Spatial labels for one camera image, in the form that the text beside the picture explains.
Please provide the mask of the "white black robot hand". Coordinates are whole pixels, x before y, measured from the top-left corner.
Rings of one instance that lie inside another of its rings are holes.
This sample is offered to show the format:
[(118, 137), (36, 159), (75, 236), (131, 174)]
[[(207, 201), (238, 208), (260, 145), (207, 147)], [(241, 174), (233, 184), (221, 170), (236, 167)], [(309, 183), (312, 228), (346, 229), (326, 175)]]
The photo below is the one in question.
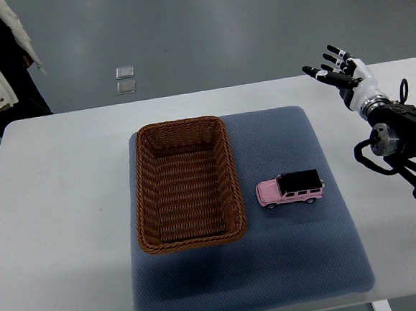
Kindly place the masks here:
[(323, 63), (320, 68), (312, 68), (306, 65), (302, 67), (304, 74), (337, 88), (347, 109), (359, 113), (366, 121), (374, 108), (389, 103), (389, 98), (379, 90), (375, 76), (361, 59), (333, 45), (326, 49), (329, 53), (323, 53), (323, 58), (332, 66)]

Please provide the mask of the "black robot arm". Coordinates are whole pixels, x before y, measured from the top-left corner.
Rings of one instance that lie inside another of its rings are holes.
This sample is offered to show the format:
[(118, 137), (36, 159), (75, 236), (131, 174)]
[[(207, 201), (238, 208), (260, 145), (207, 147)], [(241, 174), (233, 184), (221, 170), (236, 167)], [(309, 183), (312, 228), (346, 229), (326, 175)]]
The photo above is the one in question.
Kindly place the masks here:
[(416, 108), (380, 102), (366, 108), (364, 117), (371, 134), (354, 147), (354, 158), (381, 175), (406, 179), (416, 201)]

